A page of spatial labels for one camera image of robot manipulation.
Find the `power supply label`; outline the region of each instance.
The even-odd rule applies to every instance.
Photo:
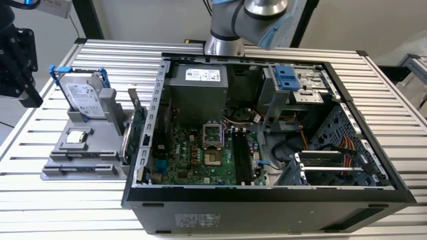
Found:
[[[189,68],[186,71],[186,80],[221,82],[221,70]]]

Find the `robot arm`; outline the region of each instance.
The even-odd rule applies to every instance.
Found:
[[[211,37],[205,54],[243,56],[243,39],[266,50],[282,42],[294,21],[289,0],[213,0]]]
[[[38,108],[43,103],[33,76],[39,70],[35,33],[15,27],[11,7],[31,10],[39,4],[41,0],[31,4],[0,0],[0,95],[19,99],[26,108]]]

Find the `motherboard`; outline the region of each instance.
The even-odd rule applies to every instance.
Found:
[[[264,166],[257,165],[257,161],[262,160],[257,133],[239,132],[245,135],[246,144],[245,147],[239,145],[239,150],[234,134],[237,137],[233,129],[227,130],[225,125],[217,123],[205,124],[203,128],[175,127],[169,159],[155,161],[153,184],[266,185]],[[237,159],[237,154],[242,156],[242,152],[247,156],[241,158],[243,164]],[[242,174],[249,181],[241,181]]]

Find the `ram slot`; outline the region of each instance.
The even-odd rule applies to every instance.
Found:
[[[252,185],[253,171],[250,148],[246,133],[242,131],[233,133],[233,152],[235,176],[238,185]]]

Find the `aluminum table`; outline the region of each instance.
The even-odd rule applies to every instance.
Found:
[[[162,52],[202,54],[201,44],[89,40],[75,44],[62,66],[106,67],[117,99],[133,108],[137,88],[150,105]],[[338,234],[147,235],[129,209],[122,209],[123,180],[42,181],[41,172],[67,123],[69,104],[53,79],[45,103],[29,109],[0,147],[2,239],[330,239],[422,240],[427,238],[427,122],[369,56],[357,51],[246,47],[258,58],[332,62],[370,128],[412,189],[418,205],[357,232]]]

